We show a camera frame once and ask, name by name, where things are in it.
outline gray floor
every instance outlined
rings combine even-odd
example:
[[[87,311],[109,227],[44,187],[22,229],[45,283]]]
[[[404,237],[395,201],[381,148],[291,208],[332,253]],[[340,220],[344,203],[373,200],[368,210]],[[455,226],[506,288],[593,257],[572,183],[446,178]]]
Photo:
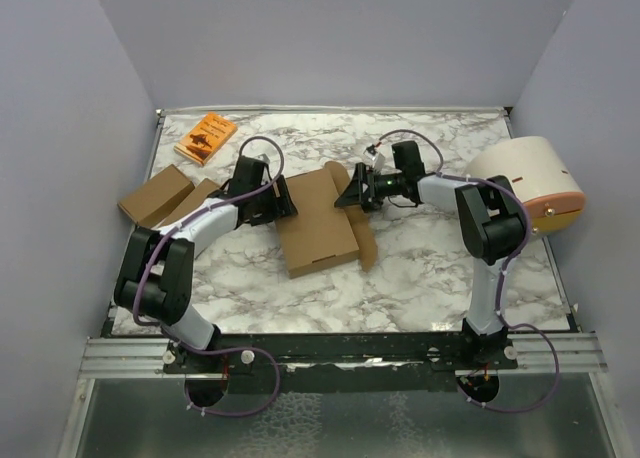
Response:
[[[538,399],[550,375],[502,378],[496,403]],[[260,397],[230,397],[251,406]],[[245,419],[185,410],[181,380],[98,382],[79,456],[114,457],[613,457],[588,375],[563,375],[540,410],[502,415],[457,393],[282,395]]]

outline brown cardboard box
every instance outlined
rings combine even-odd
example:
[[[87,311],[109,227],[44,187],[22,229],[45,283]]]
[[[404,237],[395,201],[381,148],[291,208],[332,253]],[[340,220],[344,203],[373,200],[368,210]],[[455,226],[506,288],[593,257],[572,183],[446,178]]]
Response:
[[[187,196],[184,201],[164,219],[162,226],[170,225],[171,223],[184,218],[193,210],[198,208],[207,196],[219,188],[220,185],[216,182],[211,181],[209,178],[205,178],[198,186],[196,186],[195,190],[189,193],[189,196]]]
[[[375,262],[377,246],[366,217],[362,219],[364,214],[354,215],[354,228],[345,210],[333,206],[338,190],[331,169],[342,182],[341,171],[346,174],[346,170],[338,163],[287,179],[298,215],[277,220],[276,229],[290,278],[325,270],[358,257],[365,271]]]
[[[178,168],[170,165],[118,203],[134,223],[151,228],[171,213],[194,189]]]

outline white marble surface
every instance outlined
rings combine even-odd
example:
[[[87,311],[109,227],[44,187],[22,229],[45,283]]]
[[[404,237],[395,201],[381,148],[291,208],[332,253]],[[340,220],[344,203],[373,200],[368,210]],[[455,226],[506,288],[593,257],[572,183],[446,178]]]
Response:
[[[199,167],[177,155],[173,145],[202,116],[167,116],[152,174],[174,163],[194,182],[208,177],[222,183],[233,170],[240,144],[257,134],[282,146],[285,176],[317,169],[329,160],[342,162],[351,172],[366,146],[397,128],[414,129],[435,140],[446,160],[444,170],[450,173],[462,172],[483,148],[509,139],[501,112],[225,114],[238,124],[238,132],[205,167]],[[424,143],[420,148],[426,168],[433,168],[435,154]],[[389,145],[381,151],[392,162]],[[251,144],[247,153],[266,153],[272,162],[277,159],[265,143]],[[273,224],[243,226],[196,260],[192,303],[227,333],[460,329],[469,306],[472,258],[462,243],[457,219],[429,206],[385,205],[370,222],[379,258],[368,274],[353,262],[294,280],[287,276]],[[516,263],[507,298],[512,323],[568,328],[540,241],[530,244]],[[151,332],[156,330],[138,328],[127,310],[118,310],[114,335]]]

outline orange book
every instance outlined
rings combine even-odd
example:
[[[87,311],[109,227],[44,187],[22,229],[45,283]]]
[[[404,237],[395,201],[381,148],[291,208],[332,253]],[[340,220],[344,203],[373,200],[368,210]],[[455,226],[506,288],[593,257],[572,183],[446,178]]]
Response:
[[[204,166],[237,129],[238,126],[235,123],[215,113],[209,113],[180,140],[174,149]]]

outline white wall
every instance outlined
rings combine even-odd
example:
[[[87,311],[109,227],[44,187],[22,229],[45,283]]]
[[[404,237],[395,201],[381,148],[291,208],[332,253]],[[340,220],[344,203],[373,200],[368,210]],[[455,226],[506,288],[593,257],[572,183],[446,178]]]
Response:
[[[100,0],[157,107],[513,105],[571,0]]]
[[[639,0],[575,0],[513,111],[548,137],[588,197],[552,240],[569,299],[595,329],[640,451]]]
[[[0,0],[0,456],[56,452],[153,107],[97,0]]]

